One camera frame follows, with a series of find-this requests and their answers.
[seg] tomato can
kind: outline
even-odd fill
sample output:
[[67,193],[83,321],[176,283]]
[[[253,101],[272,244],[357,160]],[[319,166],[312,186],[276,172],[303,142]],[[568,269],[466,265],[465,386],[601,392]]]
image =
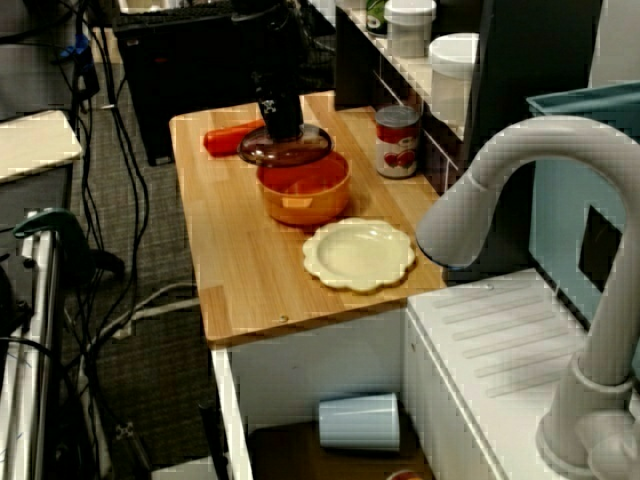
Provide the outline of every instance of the tomato can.
[[422,477],[411,470],[401,470],[391,474],[387,480],[422,480]]
[[389,178],[406,178],[416,171],[420,114],[405,105],[376,113],[376,169]]

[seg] gray faucet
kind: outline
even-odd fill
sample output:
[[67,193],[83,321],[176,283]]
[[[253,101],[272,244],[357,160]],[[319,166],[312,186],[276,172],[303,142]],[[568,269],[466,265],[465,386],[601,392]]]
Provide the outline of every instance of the gray faucet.
[[[570,479],[640,479],[640,424],[628,411],[640,338],[640,145],[580,117],[525,120],[496,134],[419,222],[433,262],[464,267],[479,255],[500,192],[522,165],[542,158],[586,164],[616,189],[627,220],[584,351],[570,361],[538,427],[541,457]],[[571,179],[567,178],[571,188]]]

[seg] orange pot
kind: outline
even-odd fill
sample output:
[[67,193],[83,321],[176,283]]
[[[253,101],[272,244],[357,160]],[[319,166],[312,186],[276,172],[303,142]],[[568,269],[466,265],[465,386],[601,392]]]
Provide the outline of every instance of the orange pot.
[[351,168],[336,152],[300,167],[260,167],[257,176],[269,215],[290,225],[326,223],[349,202]]

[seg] wooden countertop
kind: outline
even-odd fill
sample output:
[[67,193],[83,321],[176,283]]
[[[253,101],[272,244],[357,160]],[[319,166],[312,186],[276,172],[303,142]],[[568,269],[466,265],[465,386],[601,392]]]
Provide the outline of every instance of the wooden countertop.
[[[438,198],[422,175],[391,180],[377,174],[371,108],[335,112],[333,93],[302,98],[305,121],[322,126],[352,165],[351,197],[340,215],[385,220],[414,237]],[[202,146],[212,129],[259,118],[257,104],[178,116],[173,148],[191,255],[210,348],[316,328],[406,304],[417,293],[443,288],[440,268],[416,249],[416,262],[392,287],[369,294],[324,286],[303,267],[302,244],[313,231],[267,215],[257,167],[237,156],[212,158]]]

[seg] white cup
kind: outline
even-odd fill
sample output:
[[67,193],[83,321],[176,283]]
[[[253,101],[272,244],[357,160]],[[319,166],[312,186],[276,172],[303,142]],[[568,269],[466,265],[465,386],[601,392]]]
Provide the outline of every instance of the white cup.
[[400,449],[395,393],[320,402],[320,445],[358,450]]

